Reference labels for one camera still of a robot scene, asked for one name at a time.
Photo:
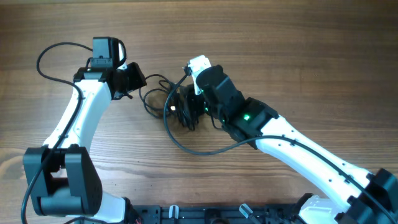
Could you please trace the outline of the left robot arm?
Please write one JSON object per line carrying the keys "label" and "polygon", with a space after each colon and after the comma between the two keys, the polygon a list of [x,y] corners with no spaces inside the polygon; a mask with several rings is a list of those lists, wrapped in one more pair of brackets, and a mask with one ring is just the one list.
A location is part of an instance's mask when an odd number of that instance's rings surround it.
{"label": "left robot arm", "polygon": [[71,217],[77,223],[144,221],[128,198],[103,191],[90,147],[109,104],[144,87],[146,81],[137,63],[126,63],[121,40],[95,37],[90,51],[92,57],[69,82],[73,93],[57,127],[41,147],[30,147],[23,156],[28,187],[22,223],[27,223],[29,200],[40,216]]}

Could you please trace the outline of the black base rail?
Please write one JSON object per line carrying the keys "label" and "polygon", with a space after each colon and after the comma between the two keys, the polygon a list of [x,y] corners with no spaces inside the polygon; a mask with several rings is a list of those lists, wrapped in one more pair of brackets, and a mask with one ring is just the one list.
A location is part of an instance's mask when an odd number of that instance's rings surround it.
{"label": "black base rail", "polygon": [[135,205],[134,209],[148,224],[191,224],[191,223],[303,223],[294,204],[270,204],[252,206],[248,217],[239,211],[238,206],[180,207],[172,205]]}

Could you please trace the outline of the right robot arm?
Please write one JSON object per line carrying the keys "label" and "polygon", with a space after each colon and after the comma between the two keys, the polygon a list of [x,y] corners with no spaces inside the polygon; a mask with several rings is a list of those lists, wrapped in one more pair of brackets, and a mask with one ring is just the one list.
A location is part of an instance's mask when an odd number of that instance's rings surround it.
{"label": "right robot arm", "polygon": [[219,65],[190,64],[184,72],[235,141],[277,158],[326,195],[297,202],[301,222],[397,223],[397,178],[389,171],[373,174],[327,151],[267,104],[243,97]]}

